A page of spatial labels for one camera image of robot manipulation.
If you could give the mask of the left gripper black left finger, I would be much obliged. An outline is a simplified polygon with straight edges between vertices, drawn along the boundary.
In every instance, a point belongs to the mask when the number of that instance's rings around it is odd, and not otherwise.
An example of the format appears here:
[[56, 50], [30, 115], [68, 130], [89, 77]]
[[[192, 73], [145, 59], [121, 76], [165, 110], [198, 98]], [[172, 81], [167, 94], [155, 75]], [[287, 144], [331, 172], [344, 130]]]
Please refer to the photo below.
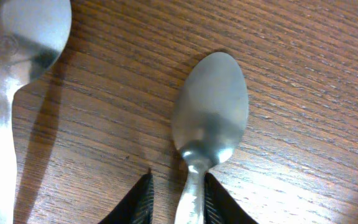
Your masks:
[[151, 169], [99, 224], [152, 224], [154, 181]]

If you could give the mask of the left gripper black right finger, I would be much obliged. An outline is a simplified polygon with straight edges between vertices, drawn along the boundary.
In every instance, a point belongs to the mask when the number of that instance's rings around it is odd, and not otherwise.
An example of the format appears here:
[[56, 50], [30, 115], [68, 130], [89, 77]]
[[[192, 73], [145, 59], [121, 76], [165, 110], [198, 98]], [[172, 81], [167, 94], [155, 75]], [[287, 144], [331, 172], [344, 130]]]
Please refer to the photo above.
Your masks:
[[204, 223], [257, 224], [209, 172], [204, 178]]

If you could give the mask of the small metal teaspoon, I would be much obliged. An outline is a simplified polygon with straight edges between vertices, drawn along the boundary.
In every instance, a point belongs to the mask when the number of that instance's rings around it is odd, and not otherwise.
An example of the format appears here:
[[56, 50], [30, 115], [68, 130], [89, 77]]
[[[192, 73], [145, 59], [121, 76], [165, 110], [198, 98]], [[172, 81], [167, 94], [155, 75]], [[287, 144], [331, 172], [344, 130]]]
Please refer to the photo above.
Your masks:
[[0, 223], [14, 220], [14, 95], [58, 60], [70, 35], [71, 14], [69, 0], [0, 0]]
[[204, 177], [234, 154], [248, 114], [247, 85], [236, 60], [225, 52], [200, 60], [173, 110], [173, 142], [188, 168], [175, 223], [204, 222]]

